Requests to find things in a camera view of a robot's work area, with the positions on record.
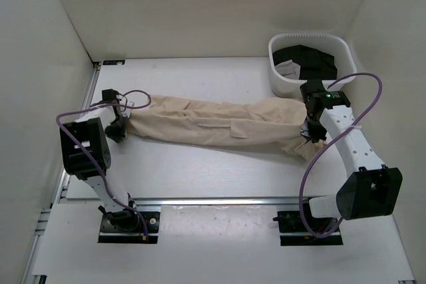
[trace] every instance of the beige fabric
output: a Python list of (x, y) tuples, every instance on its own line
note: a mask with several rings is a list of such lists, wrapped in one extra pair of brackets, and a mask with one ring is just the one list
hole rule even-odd
[(128, 132), (203, 146), (245, 146), (277, 142), (292, 155), (314, 156), (315, 145), (300, 136), (304, 103), (268, 98), (256, 104), (218, 104), (173, 96), (152, 96), (149, 109), (133, 110)]

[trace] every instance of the purple cable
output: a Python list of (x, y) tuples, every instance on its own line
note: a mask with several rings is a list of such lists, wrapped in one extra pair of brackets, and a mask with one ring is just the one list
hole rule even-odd
[[(335, 85), (336, 83), (338, 83), (339, 81), (342, 81), (343, 79), (347, 79), (347, 78), (351, 78), (353, 76), (372, 76), (375, 80), (377, 80), (378, 84), (379, 84), (379, 90), (377, 91), (377, 94), (373, 100), (373, 102), (368, 106), (368, 108), (366, 108), (364, 110), (364, 112), (362, 112), (356, 119), (355, 121), (353, 121), (352, 126), (355, 126), (359, 123), (359, 121), (362, 120), (362, 118), (368, 113), (370, 112), (370, 110), (376, 105), (377, 101), (380, 99), (381, 96), (381, 92), (383, 90), (383, 84), (380, 80), (380, 78), (378, 76), (376, 76), (373, 73), (369, 73), (369, 72), (359, 72), (359, 73), (353, 73), (353, 74), (349, 74), (347, 76), (343, 76), (340, 79), (334, 81), (331, 85), (328, 86), (328, 88), (330, 88), (331, 86)], [(350, 126), (348, 129), (346, 129), (345, 131), (343, 131), (341, 134), (339, 134), (338, 136), (336, 136), (329, 144), (327, 144), (326, 146), (324, 146), (321, 151), (319, 151), (315, 157), (312, 159), (311, 163), (309, 163), (309, 166), (306, 168), (305, 174), (302, 178), (302, 182), (300, 184), (300, 190), (299, 190), (299, 210), (300, 210), (300, 217), (302, 219), (302, 223), (305, 226), (305, 228), (307, 229), (307, 231), (314, 237), (317, 237), (319, 239), (323, 239), (326, 237), (329, 237), (331, 234), (334, 233), (335, 230), (337, 230), (337, 228), (339, 227), (340, 223), (343, 221), (343, 218), (341, 217), (337, 223), (327, 232), (325, 233), (321, 233), (321, 234), (317, 234), (316, 232), (313, 231), (313, 229), (311, 229), (311, 227), (308, 225), (308, 221), (306, 221), (306, 217), (305, 217), (305, 211), (304, 211), (304, 188), (305, 188), (305, 184), (306, 184), (306, 180), (308, 179), (309, 173), (311, 172), (314, 164), (318, 161), (318, 159), (320, 158), (320, 156), (322, 156), (325, 151), (327, 151), (331, 146), (333, 146), (337, 141), (339, 141), (340, 139), (342, 139), (346, 134), (348, 134), (349, 132), (351, 132), (351, 130), (353, 130), (353, 127)]]
[(148, 98), (148, 102), (142, 106), (125, 106), (123, 104), (119, 104), (119, 103), (106, 103), (106, 104), (100, 104), (97, 106), (94, 106), (92, 108), (88, 108), (85, 110), (80, 110), (80, 111), (72, 111), (72, 112), (65, 112), (62, 113), (60, 115), (58, 115), (56, 117), (56, 123), (59, 126), (59, 128), (65, 132), (65, 134), (83, 151), (84, 154), (86, 154), (87, 158), (89, 158), (89, 160), (93, 163), (93, 165), (95, 166), (96, 170), (99, 173), (99, 176), (102, 178), (102, 181), (104, 182), (105, 185), (105, 191), (108, 194), (108, 196), (111, 198), (112, 201), (114, 201), (115, 203), (117, 203), (119, 206), (123, 207), (124, 209), (128, 209), (130, 211), (133, 211), (137, 216), (139, 221), (142, 221), (143, 227), (144, 227), (144, 235), (148, 236), (148, 227), (146, 226), (146, 222), (145, 219), (143, 218), (142, 214), (135, 208), (132, 208), (124, 203), (121, 203), (120, 201), (118, 201), (117, 199), (114, 198), (114, 194), (112, 194), (108, 182), (107, 182), (107, 178), (104, 174), (104, 172), (102, 171), (102, 168), (99, 166), (98, 162), (95, 160), (95, 158), (93, 158), (93, 156), (89, 153), (89, 151), (73, 136), (73, 134), (71, 132), (69, 132), (67, 130), (67, 128), (64, 127), (64, 125), (61, 123), (61, 118), (63, 118), (64, 116), (74, 116), (76, 114), (81, 114), (81, 113), (86, 113), (86, 112), (90, 112), (99, 108), (106, 108), (108, 106), (122, 106), (122, 107), (127, 107), (129, 109), (142, 109), (142, 108), (146, 108), (147, 106), (149, 106), (151, 104), (151, 95), (149, 95), (148, 93), (146, 93), (145, 91), (142, 90), (131, 90), (128, 91), (124, 94), (122, 94), (123, 96), (128, 95), (129, 93), (132, 92), (140, 92), (146, 95), (146, 97)]

